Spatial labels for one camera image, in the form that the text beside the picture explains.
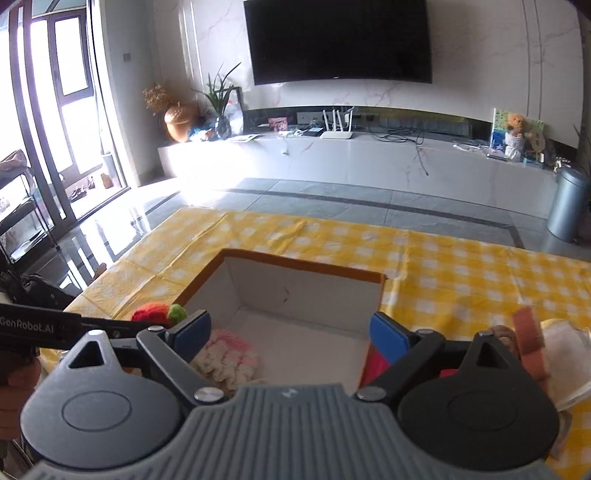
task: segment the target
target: green crochet ball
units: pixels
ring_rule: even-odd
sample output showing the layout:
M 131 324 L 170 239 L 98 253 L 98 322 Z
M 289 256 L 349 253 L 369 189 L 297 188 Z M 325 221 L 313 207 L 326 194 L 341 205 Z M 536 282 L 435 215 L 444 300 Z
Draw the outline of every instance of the green crochet ball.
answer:
M 168 321 L 173 327 L 187 318 L 187 311 L 180 305 L 173 303 L 168 310 Z

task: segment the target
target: black bag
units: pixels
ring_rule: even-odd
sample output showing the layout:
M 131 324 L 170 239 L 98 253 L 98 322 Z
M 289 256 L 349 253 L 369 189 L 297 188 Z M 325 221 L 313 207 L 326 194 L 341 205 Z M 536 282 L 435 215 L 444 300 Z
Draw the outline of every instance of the black bag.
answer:
M 75 298 L 36 273 L 0 272 L 0 287 L 14 303 L 30 307 L 64 310 Z

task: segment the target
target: trash can lid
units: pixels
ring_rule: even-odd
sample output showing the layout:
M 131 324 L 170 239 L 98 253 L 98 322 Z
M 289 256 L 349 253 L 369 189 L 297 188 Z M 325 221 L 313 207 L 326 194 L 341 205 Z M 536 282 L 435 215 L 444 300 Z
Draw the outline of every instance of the trash can lid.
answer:
M 585 173 L 581 173 L 574 168 L 561 168 L 560 175 L 565 180 L 568 180 L 573 185 L 576 185 L 582 189 L 589 188 L 589 184 L 591 183 L 589 177 L 585 175 Z

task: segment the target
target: pink and white knitted item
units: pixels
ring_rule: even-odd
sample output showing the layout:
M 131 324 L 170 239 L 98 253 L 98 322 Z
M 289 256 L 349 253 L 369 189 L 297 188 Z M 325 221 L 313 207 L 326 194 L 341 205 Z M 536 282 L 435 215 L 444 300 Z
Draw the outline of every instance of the pink and white knitted item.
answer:
M 258 367 L 258 353 L 235 333 L 213 330 L 205 347 L 190 364 L 223 390 L 233 392 L 238 385 L 252 382 Z

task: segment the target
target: black tv screen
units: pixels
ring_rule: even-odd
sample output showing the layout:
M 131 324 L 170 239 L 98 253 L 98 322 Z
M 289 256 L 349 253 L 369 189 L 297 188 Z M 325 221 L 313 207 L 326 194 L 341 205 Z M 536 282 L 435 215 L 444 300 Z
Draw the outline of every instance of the black tv screen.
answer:
M 244 10 L 255 85 L 431 83 L 426 0 L 246 0 Z

